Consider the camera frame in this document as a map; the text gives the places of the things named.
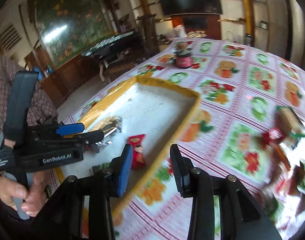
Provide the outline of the person left hand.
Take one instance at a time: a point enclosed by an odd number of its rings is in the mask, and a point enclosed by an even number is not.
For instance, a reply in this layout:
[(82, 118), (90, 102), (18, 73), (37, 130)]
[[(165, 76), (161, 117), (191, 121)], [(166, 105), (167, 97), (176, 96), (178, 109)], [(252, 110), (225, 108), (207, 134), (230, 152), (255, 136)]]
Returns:
[(47, 172), (39, 171), (33, 174), (33, 183), (27, 189), (20, 183), (0, 176), (0, 200), (9, 207), (17, 210), (14, 198), (24, 200), (21, 209), (30, 217), (36, 217), (46, 203), (45, 188), (47, 185)]

